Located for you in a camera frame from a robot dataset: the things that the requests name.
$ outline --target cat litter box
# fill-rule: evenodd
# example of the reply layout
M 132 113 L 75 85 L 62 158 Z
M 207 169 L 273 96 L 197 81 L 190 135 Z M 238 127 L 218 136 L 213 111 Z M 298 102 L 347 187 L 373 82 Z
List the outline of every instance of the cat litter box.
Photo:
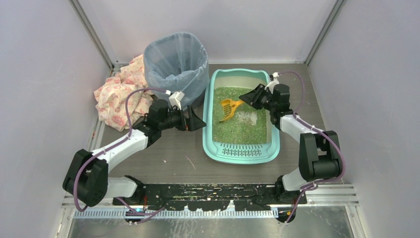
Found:
M 271 124 L 267 110 L 265 111 L 266 140 L 262 139 L 261 143 L 234 144 L 213 140 L 213 101 L 216 89 L 235 87 L 246 88 L 251 91 L 260 83 L 267 85 L 269 82 L 269 75 L 265 71 L 219 69 L 214 72 L 210 85 L 206 89 L 203 111 L 203 120 L 207 123 L 207 126 L 203 128 L 203 148 L 210 158 L 223 163 L 250 165 L 269 162 L 278 155 L 280 135 L 278 129 Z

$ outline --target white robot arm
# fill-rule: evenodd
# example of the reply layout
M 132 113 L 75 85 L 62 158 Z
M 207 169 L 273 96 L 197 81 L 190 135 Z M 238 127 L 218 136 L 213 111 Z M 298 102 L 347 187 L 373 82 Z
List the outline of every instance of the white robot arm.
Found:
M 198 118 L 190 106 L 187 107 L 188 117 L 184 116 L 179 103 L 182 96 L 181 92 L 171 95 L 169 99 L 172 108 L 165 100 L 154 101 L 149 108 L 149 113 L 145 115 L 145 119 L 133 126 L 130 136 L 127 134 L 92 152 L 84 149 L 79 150 L 74 155 L 64 179 L 64 190 L 73 194 L 79 170 L 93 155 L 102 152 L 82 171 L 77 181 L 78 199 L 90 207 L 97 205 L 104 198 L 123 197 L 132 201 L 141 201 L 144 189 L 139 180 L 131 176 L 109 178 L 108 174 L 132 154 L 144 150 L 156 142 L 160 138 L 162 130 L 175 127 L 178 130 L 194 131 L 206 126 L 206 123 Z
M 239 99 L 255 109 L 270 111 L 270 121 L 275 127 L 299 142 L 299 166 L 294 171 L 280 176 L 275 183 L 278 193 L 300 190 L 318 179 L 331 179 L 342 172 L 339 154 L 314 128 L 307 128 L 300 117 L 290 109 L 289 87 L 280 84 L 276 78 L 267 86 L 258 85 L 253 91 Z M 338 136 L 334 131 L 322 131 L 337 146 Z

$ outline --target litter scoop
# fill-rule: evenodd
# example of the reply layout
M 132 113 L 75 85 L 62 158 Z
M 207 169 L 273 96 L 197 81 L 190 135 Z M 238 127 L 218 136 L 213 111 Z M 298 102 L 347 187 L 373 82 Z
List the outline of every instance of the litter scoop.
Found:
M 238 108 L 238 106 L 240 106 L 243 103 L 244 101 L 242 100 L 233 101 L 232 99 L 225 99 L 220 101 L 220 104 L 222 104 L 223 107 L 223 119 L 220 122 L 231 119 L 235 114 L 235 111 Z

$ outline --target floral cloth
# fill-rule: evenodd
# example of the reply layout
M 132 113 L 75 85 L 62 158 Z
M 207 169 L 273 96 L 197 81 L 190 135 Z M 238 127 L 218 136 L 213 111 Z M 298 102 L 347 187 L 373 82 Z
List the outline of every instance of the floral cloth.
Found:
M 105 84 L 94 92 L 98 104 L 99 120 L 122 131 L 128 129 L 125 100 L 134 90 L 147 88 L 144 75 L 143 55 L 135 57 L 128 66 L 122 67 L 121 72 L 106 79 Z M 149 112 L 152 104 L 151 91 L 138 92 L 128 100 L 128 113 L 134 123 L 145 113 Z

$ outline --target blue plastic bag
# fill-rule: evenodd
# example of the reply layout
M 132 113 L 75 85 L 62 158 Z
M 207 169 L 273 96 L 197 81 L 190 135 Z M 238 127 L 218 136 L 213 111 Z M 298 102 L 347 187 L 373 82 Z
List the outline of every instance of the blue plastic bag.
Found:
M 152 42 L 145 49 L 144 63 L 149 86 L 184 92 L 183 108 L 192 104 L 210 82 L 207 52 L 191 33 L 179 32 Z M 154 93 L 169 102 L 169 95 Z

